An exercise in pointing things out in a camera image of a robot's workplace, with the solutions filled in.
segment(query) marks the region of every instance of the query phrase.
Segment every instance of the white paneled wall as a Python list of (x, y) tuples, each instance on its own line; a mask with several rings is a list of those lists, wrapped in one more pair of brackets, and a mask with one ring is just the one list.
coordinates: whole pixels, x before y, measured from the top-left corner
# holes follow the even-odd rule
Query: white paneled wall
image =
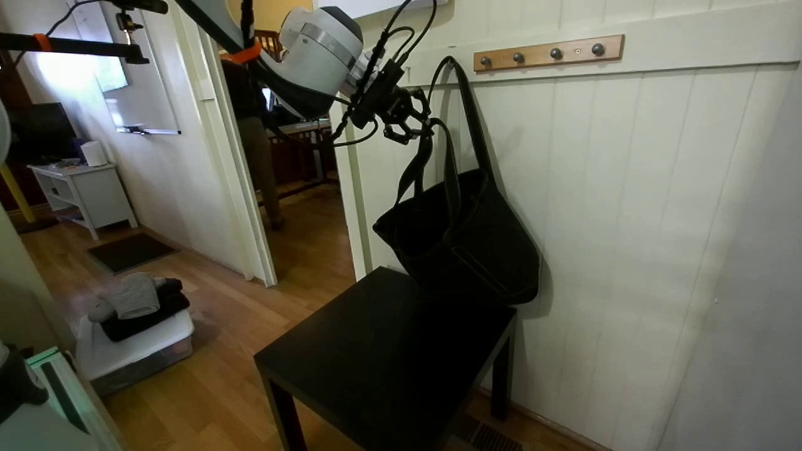
[[(760, 0), (456, 0), (423, 50), (739, 4)], [(370, 35), (383, 20), (367, 20)], [(550, 262), (542, 305), (521, 307), (517, 402), (613, 449), (658, 445), (796, 70), (593, 72), (475, 88), (509, 201)], [(371, 226), (393, 203), (412, 152), (371, 139), (356, 156)], [(375, 265), (400, 267), (377, 235), (370, 253)]]
[(661, 451), (801, 449), (802, 72), (796, 75)]

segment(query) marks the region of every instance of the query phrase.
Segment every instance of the drawer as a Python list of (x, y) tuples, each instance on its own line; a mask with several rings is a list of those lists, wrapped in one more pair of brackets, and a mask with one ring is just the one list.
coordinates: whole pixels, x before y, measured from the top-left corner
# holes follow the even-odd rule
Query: drawer
[(70, 191), (70, 182), (69, 181), (60, 181), (60, 178), (42, 178), (39, 174), (41, 181), (41, 188), (49, 197), (60, 197), (60, 201), (69, 201), (74, 203), (76, 201), (76, 192)]

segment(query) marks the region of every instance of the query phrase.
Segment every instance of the coat rack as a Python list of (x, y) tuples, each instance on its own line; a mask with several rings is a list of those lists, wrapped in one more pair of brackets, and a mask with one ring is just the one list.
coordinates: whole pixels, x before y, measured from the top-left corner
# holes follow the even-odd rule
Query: coat rack
[(609, 62), (625, 58), (625, 35), (542, 43), (475, 52), (475, 72)]

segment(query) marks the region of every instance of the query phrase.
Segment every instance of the chair leg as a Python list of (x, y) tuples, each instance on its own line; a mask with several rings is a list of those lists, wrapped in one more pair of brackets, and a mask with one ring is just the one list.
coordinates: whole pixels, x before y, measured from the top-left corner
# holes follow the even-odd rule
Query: chair leg
[(491, 387), (494, 419), (499, 419), (499, 420), (506, 419), (509, 399), (511, 399), (511, 354), (509, 354), (509, 337), (506, 337), (497, 360), (494, 360), (494, 387)]
[(287, 451), (307, 451), (299, 411), (293, 396), (279, 384), (267, 380), (269, 400), (274, 409), (277, 427)]

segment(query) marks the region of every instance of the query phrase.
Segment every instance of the black strap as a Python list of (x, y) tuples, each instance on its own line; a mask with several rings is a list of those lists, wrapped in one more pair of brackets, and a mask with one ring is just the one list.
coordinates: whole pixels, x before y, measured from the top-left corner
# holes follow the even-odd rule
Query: black strap
[[(436, 84), (436, 80), (438, 80), (438, 75), (443, 72), (447, 65), (453, 67), (456, 80), (458, 80), (458, 92), (462, 92), (462, 99), (463, 99), (463, 109), (466, 109), (466, 119), (470, 119), (472, 142), (475, 142), (475, 152), (476, 152), (480, 167), (485, 169), (489, 182), (494, 182), (491, 158), (489, 158), (486, 138), (485, 138), (485, 131), (481, 131), (480, 108), (476, 108), (476, 99), (475, 99), (475, 92), (472, 92), (472, 82), (470, 82), (463, 67), (452, 54), (443, 58), (441, 65), (436, 67), (436, 72), (432, 78), (432, 84), (430, 84), (430, 98), (432, 98), (432, 90), (435, 90), (435, 84)], [(453, 226), (458, 220), (458, 210), (462, 210), (456, 149), (453, 149), (453, 139), (452, 139), (450, 124), (443, 119), (438, 119), (438, 118), (432, 118), (432, 119), (423, 123), (423, 132), (421, 132), (421, 139), (420, 139), (420, 152), (413, 156), (413, 159), (401, 173), (396, 205), (401, 203), (405, 192), (412, 184), (413, 184), (413, 196), (423, 192), (423, 167), (432, 159), (435, 128), (441, 128), (443, 136), (447, 136), (443, 191), (447, 191), (447, 203), (450, 203), (450, 220)]]
[(423, 167), (426, 167), (426, 163), (432, 158), (432, 147), (435, 147), (432, 146), (432, 123), (426, 123), (423, 132), (421, 132), (421, 139), (420, 139), (420, 152), (416, 152), (416, 158), (412, 158), (412, 163), (401, 173), (396, 205), (401, 203), (401, 197), (410, 191), (410, 184), (416, 184), (413, 196), (423, 192)]
[(450, 203), (450, 231), (453, 231), (462, 210), (462, 188), (458, 188), (458, 173), (456, 173), (456, 156), (452, 132), (443, 119), (432, 118), (435, 124), (438, 124), (447, 136), (447, 164), (443, 164), (443, 188), (447, 188), (447, 203)]
[(436, 84), (436, 80), (441, 78), (443, 67), (453, 67), (456, 72), (456, 80), (458, 80), (458, 92), (462, 92), (462, 103), (463, 103), (463, 109), (466, 109), (466, 119), (470, 119), (470, 132), (472, 132), (472, 142), (475, 142), (475, 156), (480, 159), (480, 167), (485, 169), (485, 174), (494, 181), (494, 169), (491, 169), (491, 158), (489, 158), (489, 146), (486, 146), (486, 136), (485, 136), (485, 128), (481, 128), (481, 119), (480, 119), (480, 108), (476, 108), (476, 99), (475, 99), (475, 92), (472, 92), (472, 82), (470, 82), (470, 75), (466, 70), (452, 58), (447, 54), (441, 60), (441, 65), (436, 67), (435, 78), (432, 78), (432, 84), (430, 84), (430, 98), (432, 98), (432, 90)]
[(242, 33), (244, 33), (244, 47), (254, 45), (254, 0), (242, 2)]

